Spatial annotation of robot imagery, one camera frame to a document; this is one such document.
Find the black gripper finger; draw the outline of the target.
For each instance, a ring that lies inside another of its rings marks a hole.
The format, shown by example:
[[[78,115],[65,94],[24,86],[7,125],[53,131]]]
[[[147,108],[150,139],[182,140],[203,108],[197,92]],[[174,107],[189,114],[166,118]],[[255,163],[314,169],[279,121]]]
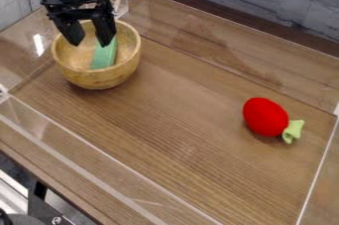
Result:
[[[86,17],[54,18],[54,22],[61,33],[74,46],[78,46],[86,37],[86,30],[82,26],[82,20],[85,19]]]
[[[99,43],[103,47],[107,47],[117,35],[113,10],[102,6],[97,6],[93,9],[91,21],[95,26],[95,34]]]

